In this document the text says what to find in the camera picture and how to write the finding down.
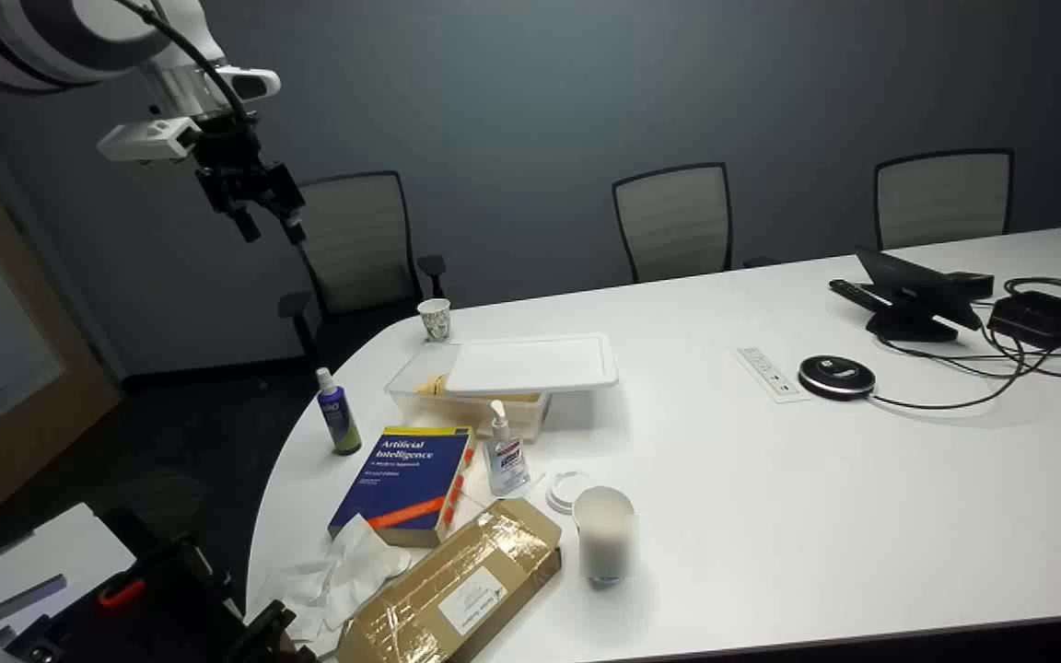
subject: conference table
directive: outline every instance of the conference table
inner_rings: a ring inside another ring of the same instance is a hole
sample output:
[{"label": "conference table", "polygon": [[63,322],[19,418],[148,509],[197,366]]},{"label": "conference table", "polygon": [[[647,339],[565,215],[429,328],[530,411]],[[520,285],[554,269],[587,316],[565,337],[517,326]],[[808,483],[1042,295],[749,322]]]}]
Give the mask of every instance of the conference table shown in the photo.
[{"label": "conference table", "polygon": [[[1061,278],[1061,229],[891,256],[1000,285]],[[846,256],[452,312],[456,342],[598,332],[619,366],[614,389],[554,397],[523,498],[565,526],[565,572],[484,659],[741,654],[1061,619],[1061,379],[1026,376],[958,412],[774,391],[749,352],[780,379],[810,353],[860,358],[882,395],[905,401],[1000,389],[882,347],[871,312],[830,282],[866,274]],[[406,419],[385,389],[421,347],[421,322],[402,322],[336,371],[365,441]],[[986,342],[963,332],[945,352]],[[332,457],[320,412],[297,418],[256,525],[250,616],[332,553],[328,520],[365,457]],[[544,506],[559,471],[634,498],[634,560],[614,591],[587,585],[576,526]],[[491,503],[468,477],[466,506]]]}]

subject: round black object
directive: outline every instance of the round black object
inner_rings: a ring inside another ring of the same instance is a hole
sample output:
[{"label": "round black object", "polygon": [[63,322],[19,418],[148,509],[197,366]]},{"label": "round black object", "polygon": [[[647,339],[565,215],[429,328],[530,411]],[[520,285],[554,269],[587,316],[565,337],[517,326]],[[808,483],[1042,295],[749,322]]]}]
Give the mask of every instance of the round black object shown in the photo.
[{"label": "round black object", "polygon": [[801,389],[830,401],[861,401],[875,395],[875,371],[860,363],[818,353],[801,363]]}]

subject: chair backrest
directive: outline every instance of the chair backrest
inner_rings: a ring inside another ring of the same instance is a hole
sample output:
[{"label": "chair backrest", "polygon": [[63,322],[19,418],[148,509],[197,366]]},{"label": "chair backrest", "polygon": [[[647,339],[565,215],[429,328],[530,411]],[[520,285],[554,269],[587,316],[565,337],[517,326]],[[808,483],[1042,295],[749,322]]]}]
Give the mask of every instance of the chair backrest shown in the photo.
[{"label": "chair backrest", "polygon": [[951,153],[877,168],[882,247],[1004,236],[1008,180],[1008,153]]},{"label": "chair backrest", "polygon": [[397,174],[312,180],[304,192],[304,256],[323,312],[421,295],[408,247],[408,207]]},{"label": "chair backrest", "polygon": [[634,282],[731,269],[727,168],[679,168],[611,186]]}]

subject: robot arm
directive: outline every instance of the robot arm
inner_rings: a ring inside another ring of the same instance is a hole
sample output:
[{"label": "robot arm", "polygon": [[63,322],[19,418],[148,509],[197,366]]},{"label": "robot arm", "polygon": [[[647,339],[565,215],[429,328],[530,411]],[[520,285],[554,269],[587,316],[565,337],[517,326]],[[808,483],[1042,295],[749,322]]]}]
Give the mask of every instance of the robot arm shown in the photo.
[{"label": "robot arm", "polygon": [[197,158],[211,207],[246,240],[259,240],[246,202],[304,240],[304,192],[285,168],[259,158],[246,111],[278,95],[279,79],[232,67],[200,0],[0,0],[0,89],[67,93],[137,69],[155,75],[175,114],[110,128],[101,153],[110,161]]}]

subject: power adapter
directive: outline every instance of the power adapter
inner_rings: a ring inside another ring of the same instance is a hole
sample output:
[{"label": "power adapter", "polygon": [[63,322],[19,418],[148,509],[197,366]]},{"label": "power adapter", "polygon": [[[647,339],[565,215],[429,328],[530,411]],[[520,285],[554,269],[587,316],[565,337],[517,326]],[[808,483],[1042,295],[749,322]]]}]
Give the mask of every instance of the power adapter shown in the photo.
[{"label": "power adapter", "polygon": [[1058,352],[1061,347],[1061,298],[1042,292],[1022,292],[995,303],[986,322],[990,332],[1012,337],[1016,342]]}]

